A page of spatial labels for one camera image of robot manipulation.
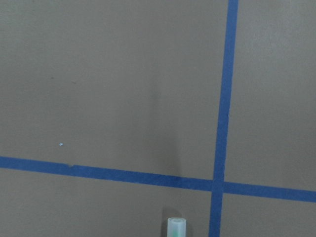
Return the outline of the green highlighter pen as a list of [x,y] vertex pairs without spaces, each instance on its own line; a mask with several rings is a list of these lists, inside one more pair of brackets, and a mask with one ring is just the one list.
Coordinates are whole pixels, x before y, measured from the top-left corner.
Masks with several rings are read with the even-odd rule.
[[170,217],[167,220],[167,237],[186,237],[185,218]]

